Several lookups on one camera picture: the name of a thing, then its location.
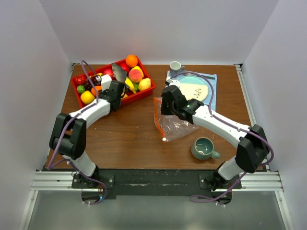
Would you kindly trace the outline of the clear zip top bag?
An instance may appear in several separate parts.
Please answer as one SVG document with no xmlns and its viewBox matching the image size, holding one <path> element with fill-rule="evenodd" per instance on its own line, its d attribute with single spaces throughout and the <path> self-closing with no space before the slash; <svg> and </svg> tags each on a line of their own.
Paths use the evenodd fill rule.
<svg viewBox="0 0 307 230">
<path fill-rule="evenodd" d="M 197 129 L 197 125 L 193 125 L 188 121 L 180 120 L 175 115 L 162 115 L 162 98 L 154 97 L 154 123 L 162 136 L 163 142 L 170 142 L 175 139 L 184 137 Z"/>
</svg>

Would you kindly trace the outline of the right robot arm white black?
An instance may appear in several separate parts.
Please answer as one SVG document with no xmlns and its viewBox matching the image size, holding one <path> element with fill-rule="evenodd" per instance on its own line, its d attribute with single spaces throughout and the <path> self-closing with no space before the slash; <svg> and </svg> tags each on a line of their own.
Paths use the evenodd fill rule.
<svg viewBox="0 0 307 230">
<path fill-rule="evenodd" d="M 204 127 L 236 147 L 236 155 L 223 162 L 213 173 L 210 180 L 213 185 L 225 188 L 238 174 L 254 173 L 264 165 L 267 155 L 273 154 L 261 126 L 236 123 L 212 111 L 201 101 L 187 100 L 175 85 L 164 88 L 161 96 L 163 115 L 175 115 L 180 120 Z"/>
</svg>

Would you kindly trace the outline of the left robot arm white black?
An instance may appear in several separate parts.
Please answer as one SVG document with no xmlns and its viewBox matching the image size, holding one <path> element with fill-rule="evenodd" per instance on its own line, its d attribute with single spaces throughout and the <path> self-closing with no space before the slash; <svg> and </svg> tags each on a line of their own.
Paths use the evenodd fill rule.
<svg viewBox="0 0 307 230">
<path fill-rule="evenodd" d="M 49 147 L 54 154 L 58 153 L 70 162 L 89 188 L 103 185 L 99 182 L 98 166 L 85 152 L 87 128 L 101 117 L 118 110 L 125 90 L 125 83 L 111 80 L 109 87 L 100 91 L 92 103 L 71 114 L 60 113 L 56 117 Z"/>
</svg>

